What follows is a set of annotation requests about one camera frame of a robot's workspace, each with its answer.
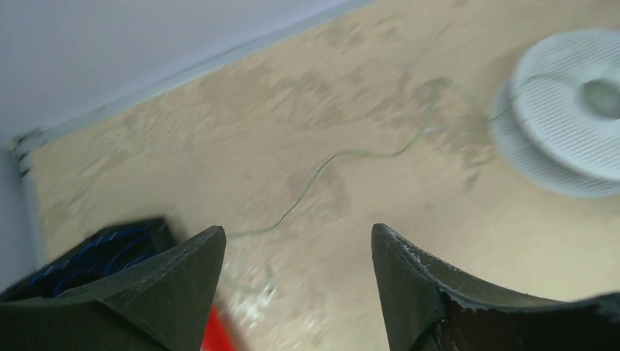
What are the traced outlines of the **white perforated spool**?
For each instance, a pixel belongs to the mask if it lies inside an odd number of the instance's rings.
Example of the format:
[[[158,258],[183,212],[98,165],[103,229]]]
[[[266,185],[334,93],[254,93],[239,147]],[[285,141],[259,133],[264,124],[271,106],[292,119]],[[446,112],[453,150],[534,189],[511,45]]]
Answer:
[[[497,91],[489,130],[523,176],[570,197],[619,193],[619,33],[579,29],[528,49]]]

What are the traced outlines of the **red bin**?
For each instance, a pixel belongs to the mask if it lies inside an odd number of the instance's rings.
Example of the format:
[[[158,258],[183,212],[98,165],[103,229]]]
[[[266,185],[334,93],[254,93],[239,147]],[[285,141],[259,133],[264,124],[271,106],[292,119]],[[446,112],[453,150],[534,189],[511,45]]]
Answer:
[[[216,306],[212,306],[205,327],[201,351],[237,351],[227,328],[219,317]]]

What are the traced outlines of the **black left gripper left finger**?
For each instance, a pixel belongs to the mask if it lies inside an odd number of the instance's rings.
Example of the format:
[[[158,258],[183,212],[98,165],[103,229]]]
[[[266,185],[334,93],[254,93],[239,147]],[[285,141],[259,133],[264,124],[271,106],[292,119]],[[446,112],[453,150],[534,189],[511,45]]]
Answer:
[[[199,350],[218,284],[225,231],[63,292],[1,304],[3,350]]]

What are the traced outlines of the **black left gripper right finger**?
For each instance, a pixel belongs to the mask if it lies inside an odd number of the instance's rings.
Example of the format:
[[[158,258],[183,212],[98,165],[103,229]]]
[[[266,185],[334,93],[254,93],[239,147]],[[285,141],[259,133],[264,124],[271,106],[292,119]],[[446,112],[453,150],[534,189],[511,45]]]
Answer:
[[[617,350],[619,294],[561,302],[479,279],[385,224],[371,253],[391,350]]]

